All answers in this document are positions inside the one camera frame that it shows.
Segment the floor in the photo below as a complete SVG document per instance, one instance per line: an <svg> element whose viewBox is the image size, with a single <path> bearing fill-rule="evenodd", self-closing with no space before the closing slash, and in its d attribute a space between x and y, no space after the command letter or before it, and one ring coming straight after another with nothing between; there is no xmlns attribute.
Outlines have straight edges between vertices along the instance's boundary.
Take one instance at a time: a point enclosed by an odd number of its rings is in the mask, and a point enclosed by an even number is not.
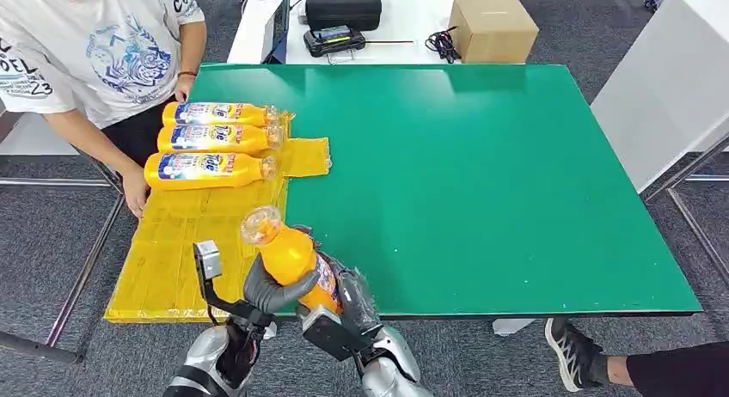
<svg viewBox="0 0 729 397"><path fill-rule="evenodd" d="M205 60L224 60L239 20L237 2L198 1L211 30ZM642 1L522 0L541 29L530 62L567 64L591 101L648 21ZM729 156L719 158L711 169L729 173ZM94 177L95 172L73 156L2 157L0 176ZM729 187L694 183L680 192L729 258ZM0 199L0 330L45 339L113 195L0 188ZM672 318L590 318L576 324L616 354L729 340L729 290L672 202L664 196L648 209L706 312ZM183 352L206 325L114 325L101 319L135 225L127 212L121 215L61 339L68 349L81 346L84 362L64 365L0 350L0 396L162 394ZM582 278L591 277L589 269L581 271ZM569 284L560 288L565 296L579 295L570 292ZM615 289L620 289L620 281ZM393 325L409 340L423 381L437 396L569 395L543 339L543 321L505 339L493 335L490 320ZM334 362L303 341L295 324L285 322L279 336L263 346L249 395L358 393L351 363ZM637 394L613 387L585 395Z"/></svg>

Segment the person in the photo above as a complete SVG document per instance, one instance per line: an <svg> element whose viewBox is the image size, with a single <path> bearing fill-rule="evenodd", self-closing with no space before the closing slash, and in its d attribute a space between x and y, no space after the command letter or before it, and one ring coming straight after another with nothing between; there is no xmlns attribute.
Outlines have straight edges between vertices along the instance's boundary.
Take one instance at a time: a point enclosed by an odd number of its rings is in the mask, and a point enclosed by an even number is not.
<svg viewBox="0 0 729 397"><path fill-rule="evenodd" d="M163 107L189 96L205 40L195 0L0 0L0 100L115 170L141 217Z"/></svg>
<svg viewBox="0 0 729 397"><path fill-rule="evenodd" d="M607 356L569 321L550 318L544 328L569 391L622 384L646 397L726 397L729 342L632 356Z"/></svg>

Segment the white t-shirt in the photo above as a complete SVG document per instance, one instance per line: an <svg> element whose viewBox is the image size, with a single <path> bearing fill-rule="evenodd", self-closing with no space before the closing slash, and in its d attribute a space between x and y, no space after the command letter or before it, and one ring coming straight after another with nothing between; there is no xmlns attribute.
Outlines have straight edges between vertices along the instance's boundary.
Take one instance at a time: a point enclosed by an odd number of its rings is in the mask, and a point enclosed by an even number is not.
<svg viewBox="0 0 729 397"><path fill-rule="evenodd" d="M100 128L168 99L195 0L0 0L0 99Z"/></svg>

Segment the black pants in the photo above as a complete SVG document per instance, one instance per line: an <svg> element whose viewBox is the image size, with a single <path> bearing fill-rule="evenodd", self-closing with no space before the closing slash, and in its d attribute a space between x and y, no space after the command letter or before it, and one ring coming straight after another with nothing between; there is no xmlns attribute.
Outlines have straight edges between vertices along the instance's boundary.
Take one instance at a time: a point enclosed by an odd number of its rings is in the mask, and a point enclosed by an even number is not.
<svg viewBox="0 0 729 397"><path fill-rule="evenodd" d="M628 373L646 397L727 397L729 342L630 356Z"/></svg>
<svg viewBox="0 0 729 397"><path fill-rule="evenodd" d="M169 98L101 131L119 150L143 168L147 158L157 152L157 135L162 129L162 111L165 105L174 100L175 98Z"/></svg>

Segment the yellow bottle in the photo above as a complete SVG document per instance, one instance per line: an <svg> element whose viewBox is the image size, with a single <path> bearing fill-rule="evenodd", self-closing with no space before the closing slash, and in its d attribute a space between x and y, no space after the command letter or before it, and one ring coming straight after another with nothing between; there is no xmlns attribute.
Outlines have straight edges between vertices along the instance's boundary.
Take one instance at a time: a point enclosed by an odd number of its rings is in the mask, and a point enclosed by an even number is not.
<svg viewBox="0 0 729 397"><path fill-rule="evenodd" d="M299 302L310 310L323 305L341 314L337 280L325 261L314 250L314 242L304 232L287 227L275 206L256 208L241 224L243 240L260 250L263 266L281 285L293 284L306 272L318 270L319 281Z"/></svg>
<svg viewBox="0 0 729 397"><path fill-rule="evenodd" d="M259 159L245 154L154 154L144 165L152 189L181 190L244 186L276 174L273 156Z"/></svg>
<svg viewBox="0 0 729 397"><path fill-rule="evenodd" d="M249 103L170 102L162 113L165 126L241 124L261 127L278 119L275 107L256 107Z"/></svg>
<svg viewBox="0 0 729 397"><path fill-rule="evenodd" d="M283 140L280 126L250 125L164 126L157 136L160 152L234 152L254 154L277 149Z"/></svg>

